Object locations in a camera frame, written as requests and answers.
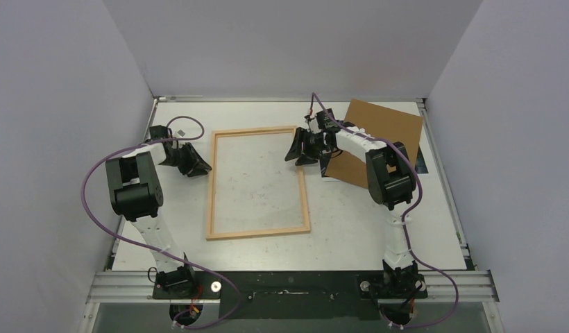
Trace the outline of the brown frame backing board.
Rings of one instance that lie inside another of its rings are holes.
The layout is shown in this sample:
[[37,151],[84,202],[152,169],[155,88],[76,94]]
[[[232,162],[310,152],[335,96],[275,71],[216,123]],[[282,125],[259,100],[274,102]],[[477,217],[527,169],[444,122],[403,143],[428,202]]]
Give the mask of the brown frame backing board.
[[[353,99],[350,102],[325,102],[337,120],[344,120],[363,128],[369,135],[383,138],[391,143],[400,142],[407,149],[407,157],[414,164],[419,152],[423,118],[414,102],[365,102]],[[366,165],[358,157],[347,152],[329,160],[323,167],[325,178],[336,179],[362,188],[367,188]]]

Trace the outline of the colour printed photo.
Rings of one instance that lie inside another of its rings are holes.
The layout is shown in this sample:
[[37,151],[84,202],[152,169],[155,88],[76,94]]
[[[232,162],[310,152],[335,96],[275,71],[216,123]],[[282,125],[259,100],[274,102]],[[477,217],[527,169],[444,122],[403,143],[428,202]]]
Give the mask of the colour printed photo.
[[[335,181],[334,178],[331,178],[331,177],[326,176],[326,170],[327,170],[327,167],[328,167],[328,164],[329,164],[330,160],[331,160],[332,158],[339,157],[341,154],[343,154],[343,151],[341,151],[341,150],[339,150],[339,149],[336,149],[336,150],[333,151],[332,153],[326,154],[326,155],[322,156],[322,157],[319,159],[319,167],[320,167],[320,170],[321,170],[321,178],[322,178],[324,181]],[[429,173],[428,167],[427,167],[427,165],[426,165],[424,156],[423,156],[422,151],[421,151],[420,148],[418,149],[418,153],[417,153],[417,157],[416,157],[416,164],[415,164],[415,167],[414,167],[414,168],[415,168],[415,171],[416,171],[418,174],[427,174],[427,173]]]

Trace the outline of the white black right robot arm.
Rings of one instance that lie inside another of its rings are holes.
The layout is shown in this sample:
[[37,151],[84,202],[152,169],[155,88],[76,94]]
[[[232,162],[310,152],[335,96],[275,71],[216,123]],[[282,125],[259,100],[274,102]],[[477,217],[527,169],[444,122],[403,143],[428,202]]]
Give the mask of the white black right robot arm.
[[397,205],[411,202],[416,189],[404,146],[400,142],[389,146],[363,128],[337,121],[331,109],[308,112],[305,123],[296,129],[285,160],[304,166],[337,151],[349,153],[365,164],[368,192],[374,203],[384,208],[383,272],[363,283],[366,290],[375,298],[426,298],[427,286],[405,235],[407,222],[393,214]]

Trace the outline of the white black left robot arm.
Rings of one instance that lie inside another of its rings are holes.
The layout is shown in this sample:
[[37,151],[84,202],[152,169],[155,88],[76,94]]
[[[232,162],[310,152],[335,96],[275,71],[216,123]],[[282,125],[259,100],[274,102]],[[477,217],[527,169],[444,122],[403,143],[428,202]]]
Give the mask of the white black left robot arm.
[[164,195],[156,167],[175,167],[189,178],[206,176],[212,167],[192,144],[174,144],[169,127],[152,126],[149,134],[149,142],[105,162],[110,202],[113,211],[143,237],[155,260],[157,289],[178,298],[191,298],[200,284],[162,215]]

